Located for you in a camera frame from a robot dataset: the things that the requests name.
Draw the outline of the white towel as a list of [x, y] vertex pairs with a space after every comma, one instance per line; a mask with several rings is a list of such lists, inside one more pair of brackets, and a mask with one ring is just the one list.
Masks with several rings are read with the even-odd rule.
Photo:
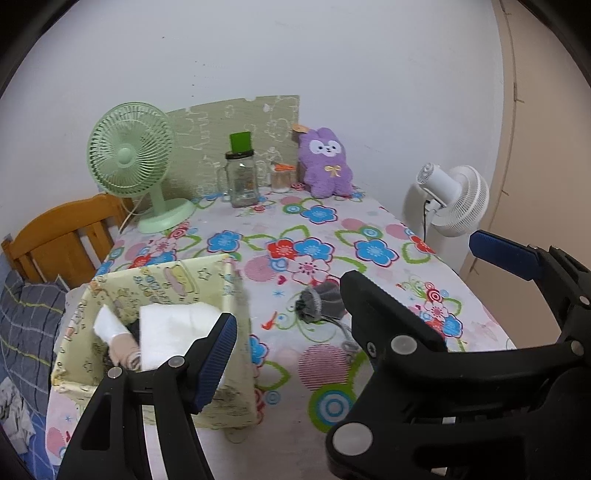
[[221, 314], [217, 307], [204, 302], [141, 306], [141, 371], [156, 370], [171, 357], [183, 356], [195, 340], [211, 332]]

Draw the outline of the yellow birthday storage box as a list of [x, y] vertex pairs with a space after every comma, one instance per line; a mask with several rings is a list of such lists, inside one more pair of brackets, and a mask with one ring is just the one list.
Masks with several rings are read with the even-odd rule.
[[98, 275], [70, 316], [53, 371], [53, 392], [82, 412], [106, 374], [107, 346], [93, 332], [100, 308], [108, 306], [125, 325], [152, 303], [188, 305], [201, 301], [235, 315], [238, 338], [211, 403], [192, 417], [198, 428], [243, 428], [256, 424], [256, 393], [250, 354], [249, 306], [242, 280], [228, 254], [178, 260]]

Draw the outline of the crumpled white cloth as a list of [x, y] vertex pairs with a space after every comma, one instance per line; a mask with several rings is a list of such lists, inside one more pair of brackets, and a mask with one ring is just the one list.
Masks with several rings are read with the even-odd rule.
[[4, 433], [16, 453], [26, 454], [35, 435], [34, 425], [24, 397], [8, 377], [0, 385], [0, 418]]

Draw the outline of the grey plaid pillow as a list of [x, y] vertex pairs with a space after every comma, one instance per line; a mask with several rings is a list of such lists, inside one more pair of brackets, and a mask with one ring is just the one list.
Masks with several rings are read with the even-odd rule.
[[47, 414], [54, 345], [65, 309], [55, 283], [29, 283], [12, 270], [1, 289], [1, 368], [36, 413]]

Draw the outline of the wooden bed headboard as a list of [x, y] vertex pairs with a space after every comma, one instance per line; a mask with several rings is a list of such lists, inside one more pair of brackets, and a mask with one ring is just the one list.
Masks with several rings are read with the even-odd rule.
[[99, 193], [54, 207], [30, 221], [15, 237], [1, 243], [10, 267], [27, 281], [46, 283], [62, 278], [69, 287], [91, 281], [97, 267], [82, 243], [86, 236], [103, 260], [114, 240], [108, 224], [121, 226], [129, 199]]

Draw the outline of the white standing fan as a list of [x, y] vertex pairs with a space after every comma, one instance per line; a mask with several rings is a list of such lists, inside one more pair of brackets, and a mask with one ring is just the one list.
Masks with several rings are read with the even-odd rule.
[[419, 222], [423, 241], [431, 230], [446, 238], [458, 238], [477, 229], [489, 200], [488, 182], [473, 166], [445, 170], [427, 163], [410, 186], [405, 215]]

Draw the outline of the grey rolled sock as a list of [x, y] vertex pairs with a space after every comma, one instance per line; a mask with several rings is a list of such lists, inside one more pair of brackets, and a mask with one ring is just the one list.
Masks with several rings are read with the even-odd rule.
[[361, 350], [353, 340], [352, 329], [342, 322], [346, 315], [346, 307], [337, 283], [325, 281], [308, 286], [295, 301], [294, 310], [297, 318], [306, 324], [325, 322], [338, 327], [345, 337], [342, 350], [346, 353], [356, 354]]

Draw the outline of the floral tablecloth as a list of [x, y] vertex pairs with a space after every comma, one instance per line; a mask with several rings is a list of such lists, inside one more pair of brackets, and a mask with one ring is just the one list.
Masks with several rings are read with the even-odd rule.
[[219, 479], [327, 479], [325, 433], [352, 408], [370, 362], [342, 350], [330, 323], [306, 324], [294, 304], [308, 286], [359, 271], [406, 305], [458, 352], [512, 347], [502, 327], [460, 277], [377, 201], [266, 196], [235, 209], [214, 196], [194, 215], [152, 235], [128, 227], [98, 275], [228, 254], [249, 303], [257, 422], [200, 431]]

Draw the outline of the glass mason jar mug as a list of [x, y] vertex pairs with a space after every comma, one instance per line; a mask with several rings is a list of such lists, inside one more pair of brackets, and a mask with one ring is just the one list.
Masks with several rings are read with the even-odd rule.
[[224, 167], [216, 171], [217, 188], [233, 208], [245, 208], [259, 203], [254, 152], [225, 153]]

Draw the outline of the green desk fan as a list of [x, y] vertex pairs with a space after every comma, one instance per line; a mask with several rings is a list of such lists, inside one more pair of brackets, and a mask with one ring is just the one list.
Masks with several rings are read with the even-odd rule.
[[138, 230], [154, 234], [187, 220], [195, 205], [184, 198], [165, 199], [165, 179], [174, 150], [167, 115], [145, 102], [111, 108], [93, 127], [87, 142], [87, 165], [96, 184], [119, 198], [147, 196], [151, 207], [139, 215]]

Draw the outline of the cotton swab jar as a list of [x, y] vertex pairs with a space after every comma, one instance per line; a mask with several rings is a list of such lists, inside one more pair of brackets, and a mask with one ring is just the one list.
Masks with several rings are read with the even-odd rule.
[[273, 162], [270, 164], [270, 187], [273, 192], [286, 193], [294, 183], [296, 167], [290, 164]]

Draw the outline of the purple plush bunny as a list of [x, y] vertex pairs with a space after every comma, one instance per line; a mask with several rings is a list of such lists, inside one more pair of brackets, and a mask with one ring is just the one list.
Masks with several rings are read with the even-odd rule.
[[346, 162], [346, 148], [327, 127], [311, 129], [294, 124], [297, 159], [303, 168], [304, 184], [311, 196], [324, 199], [334, 195], [353, 195], [353, 170]]

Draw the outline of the green patterned cardboard panel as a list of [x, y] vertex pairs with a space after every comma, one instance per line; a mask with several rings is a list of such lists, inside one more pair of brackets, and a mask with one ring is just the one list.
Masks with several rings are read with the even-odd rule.
[[167, 113], [174, 131], [171, 164], [162, 183], [166, 199], [195, 199], [225, 186], [217, 171], [231, 150], [229, 136], [249, 131], [252, 137], [257, 181], [270, 185], [266, 168], [273, 163], [297, 165], [297, 95], [236, 98], [194, 105]]

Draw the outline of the green cylindrical cap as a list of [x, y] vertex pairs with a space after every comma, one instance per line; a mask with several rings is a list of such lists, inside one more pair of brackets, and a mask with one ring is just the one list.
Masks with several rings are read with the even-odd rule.
[[252, 151], [252, 132], [243, 131], [229, 135], [230, 152], [232, 154], [242, 154]]

